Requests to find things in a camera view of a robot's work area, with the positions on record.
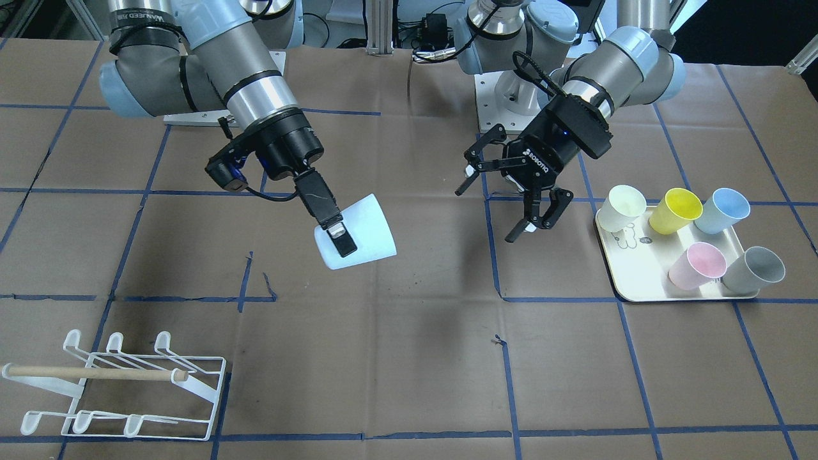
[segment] tray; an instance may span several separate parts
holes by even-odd
[[[605,231],[594,217],[613,287],[619,295],[631,302],[742,300],[758,295],[758,291],[749,295],[736,294],[727,289],[721,279],[692,291],[674,286],[667,271],[693,243],[705,241],[717,247],[727,259],[728,267],[744,253],[744,248],[732,227],[716,235],[701,232],[693,224],[672,235],[657,233],[648,224],[655,209],[656,206],[648,206],[637,220],[616,233]]]

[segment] pink cup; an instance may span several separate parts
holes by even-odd
[[[693,243],[667,274],[679,289],[689,291],[724,276],[727,260],[717,247],[703,241]]]

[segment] plastic cup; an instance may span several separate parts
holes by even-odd
[[[702,202],[686,188],[672,188],[665,193],[648,222],[663,235],[670,235],[702,215]]]
[[[785,274],[784,262],[775,252],[753,246],[730,265],[721,281],[733,292],[749,294],[783,280]]]
[[[648,202],[641,192],[630,185],[617,185],[608,192],[596,220],[600,227],[615,233],[636,220],[647,209]]]
[[[357,250],[346,257],[341,257],[326,231],[321,226],[316,226],[315,242],[327,268],[337,270],[352,267],[398,253],[386,216],[375,195],[366,196],[341,211],[341,215],[344,216],[344,226],[355,241]]]
[[[715,235],[750,215],[750,203],[744,195],[732,188],[719,188],[704,203],[702,216],[694,221],[696,227]]]
[[[699,241],[670,267],[670,281],[679,289],[689,291],[724,275],[727,260],[717,247]]]

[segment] wooden handle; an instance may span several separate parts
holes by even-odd
[[[61,368],[58,366],[18,366],[13,364],[8,367],[7,374],[13,377],[170,381],[173,371],[158,371],[153,369]],[[176,372],[175,380],[187,380],[187,371]]]

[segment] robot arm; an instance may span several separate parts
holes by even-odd
[[[667,31],[667,19],[662,22],[662,16],[652,12],[669,10],[665,0],[620,0],[620,27],[594,52],[567,67],[561,63],[573,42],[569,35],[578,26],[568,7],[556,0],[532,0],[525,7],[522,1],[510,5],[508,0],[497,8],[499,2],[477,0],[471,4],[464,20],[480,38],[474,40],[474,50],[462,52],[458,61],[466,73],[509,70],[505,58],[491,57],[490,51],[508,56],[515,68],[513,75],[519,79],[513,88],[502,88],[501,95],[510,100],[508,106],[513,110],[511,102],[521,99],[525,88],[538,88],[542,91],[535,106],[538,112],[516,139],[510,140],[506,128],[498,124],[467,149],[466,180],[455,193],[462,194],[481,173],[500,171],[524,198],[524,216],[506,236],[506,241],[514,242],[524,231],[553,228],[573,198],[572,192],[556,186],[557,176],[579,151],[598,159],[610,148],[611,115],[622,106],[675,96],[684,83],[685,70],[681,59],[669,52],[673,36]],[[498,38],[474,27],[473,18],[478,16],[473,11],[485,11],[490,4],[496,13],[505,9],[503,17],[514,17],[514,24],[518,16],[511,10],[524,17],[516,36]],[[520,37],[522,30],[527,30],[527,38]],[[511,75],[507,71],[498,85]],[[499,160],[479,158],[478,152],[488,144],[503,146]],[[541,214],[543,191],[549,191],[550,205]]]
[[[210,159],[210,177],[225,190],[255,192],[240,171],[255,153],[271,179],[294,178],[295,193],[287,199],[299,196],[346,257],[357,245],[312,167],[324,147],[248,15],[292,22],[293,2],[243,2],[246,10],[237,0],[109,0],[111,51],[119,59],[102,67],[101,89],[122,116],[229,109],[244,132],[228,136],[230,142]],[[256,3],[266,5],[257,14],[251,11]],[[190,56],[179,56],[182,32]]]

